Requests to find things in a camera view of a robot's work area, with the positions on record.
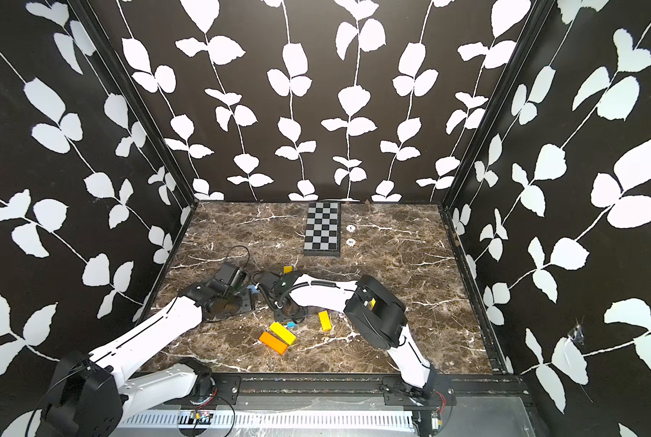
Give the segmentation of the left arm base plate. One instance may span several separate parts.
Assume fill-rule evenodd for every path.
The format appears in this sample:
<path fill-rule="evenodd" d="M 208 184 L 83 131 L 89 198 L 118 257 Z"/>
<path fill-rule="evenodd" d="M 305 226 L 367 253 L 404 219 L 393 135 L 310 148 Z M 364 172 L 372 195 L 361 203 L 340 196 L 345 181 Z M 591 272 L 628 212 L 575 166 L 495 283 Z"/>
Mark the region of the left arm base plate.
<path fill-rule="evenodd" d="M 188 395 L 189 402 L 192 405 L 203 406 L 211 404 L 214 400 L 224 400 L 234 406 L 237 402 L 241 382 L 240 376 L 227 373 L 199 376 Z"/>

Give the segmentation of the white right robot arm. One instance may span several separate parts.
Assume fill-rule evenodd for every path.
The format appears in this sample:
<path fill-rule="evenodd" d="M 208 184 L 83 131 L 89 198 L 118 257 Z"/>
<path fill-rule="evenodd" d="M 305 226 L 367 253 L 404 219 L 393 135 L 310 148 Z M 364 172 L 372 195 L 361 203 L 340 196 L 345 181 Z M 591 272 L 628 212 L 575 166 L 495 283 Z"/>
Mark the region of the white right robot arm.
<path fill-rule="evenodd" d="M 303 271 L 267 272 L 256 287 L 288 318 L 299 319 L 309 308 L 342 313 L 361 337 L 387 351 L 411 396 L 428 399 L 435 390 L 436 369 L 413 339 L 405 304 L 374 277 L 335 282 Z"/>

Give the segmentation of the white perforated rail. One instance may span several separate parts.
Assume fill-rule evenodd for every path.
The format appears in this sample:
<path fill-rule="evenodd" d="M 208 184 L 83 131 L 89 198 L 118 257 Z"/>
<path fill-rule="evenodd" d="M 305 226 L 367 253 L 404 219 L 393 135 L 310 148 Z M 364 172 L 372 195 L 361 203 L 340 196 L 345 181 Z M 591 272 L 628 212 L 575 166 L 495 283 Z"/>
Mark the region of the white perforated rail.
<path fill-rule="evenodd" d="M 119 429 L 171 431 L 229 429 L 364 429 L 412 432 L 412 413 L 403 411 L 294 411 L 251 413 L 208 411 L 196 420 L 189 411 L 148 410 L 118 425 Z"/>

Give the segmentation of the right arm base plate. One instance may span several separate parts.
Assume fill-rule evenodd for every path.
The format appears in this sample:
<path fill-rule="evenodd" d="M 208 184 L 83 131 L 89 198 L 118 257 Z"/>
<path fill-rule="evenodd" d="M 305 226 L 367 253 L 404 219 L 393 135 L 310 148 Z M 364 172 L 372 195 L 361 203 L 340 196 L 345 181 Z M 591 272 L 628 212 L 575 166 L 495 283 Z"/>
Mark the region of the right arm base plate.
<path fill-rule="evenodd" d="M 441 409 L 456 405 L 455 389 L 445 374 L 436 376 L 425 388 L 407 384 L 400 376 L 387 376 L 383 378 L 379 390 L 388 406 Z"/>

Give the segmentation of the checkered board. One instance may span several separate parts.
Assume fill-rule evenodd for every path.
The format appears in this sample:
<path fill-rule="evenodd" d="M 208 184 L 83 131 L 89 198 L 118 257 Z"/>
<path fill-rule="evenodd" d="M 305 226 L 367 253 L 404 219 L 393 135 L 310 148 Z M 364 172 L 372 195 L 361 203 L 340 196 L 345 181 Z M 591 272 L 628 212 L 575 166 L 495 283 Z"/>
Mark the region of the checkered board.
<path fill-rule="evenodd" d="M 308 204 L 303 252 L 307 256 L 340 256 L 341 205 L 339 202 Z"/>

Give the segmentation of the yellow block beside orange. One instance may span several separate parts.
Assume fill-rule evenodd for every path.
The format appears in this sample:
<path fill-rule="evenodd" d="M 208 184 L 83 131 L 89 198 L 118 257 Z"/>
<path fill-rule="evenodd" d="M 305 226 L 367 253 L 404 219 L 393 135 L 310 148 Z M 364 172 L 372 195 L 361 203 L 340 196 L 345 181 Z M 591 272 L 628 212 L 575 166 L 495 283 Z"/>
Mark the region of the yellow block beside orange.
<path fill-rule="evenodd" d="M 270 325 L 270 330 L 287 345 L 292 345 L 296 339 L 296 336 L 279 322 L 273 322 Z"/>

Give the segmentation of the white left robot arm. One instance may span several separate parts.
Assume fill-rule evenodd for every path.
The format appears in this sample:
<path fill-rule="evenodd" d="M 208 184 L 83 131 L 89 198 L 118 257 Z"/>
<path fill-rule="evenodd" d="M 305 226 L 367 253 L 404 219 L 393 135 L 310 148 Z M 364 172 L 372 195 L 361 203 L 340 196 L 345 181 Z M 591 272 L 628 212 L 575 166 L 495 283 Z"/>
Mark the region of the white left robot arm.
<path fill-rule="evenodd" d="M 187 398 L 195 409 L 207 406 L 219 388 L 211 369 L 196 359 L 136 373 L 187 331 L 253 310 L 254 294 L 246 287 L 218 282 L 188 287 L 116 340 L 62 359 L 39 402 L 41 422 L 59 436 L 109 436 L 121 422 L 170 400 Z"/>

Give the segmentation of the small yellow block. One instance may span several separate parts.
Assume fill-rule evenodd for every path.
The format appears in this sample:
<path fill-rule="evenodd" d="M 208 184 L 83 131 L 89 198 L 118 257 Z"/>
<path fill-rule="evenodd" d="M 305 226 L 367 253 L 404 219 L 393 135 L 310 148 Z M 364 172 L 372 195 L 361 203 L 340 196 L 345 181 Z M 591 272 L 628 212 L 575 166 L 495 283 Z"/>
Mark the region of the small yellow block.
<path fill-rule="evenodd" d="M 328 311 L 320 311 L 318 313 L 318 318 L 321 324 L 322 331 L 324 332 L 332 331 L 333 326 Z"/>

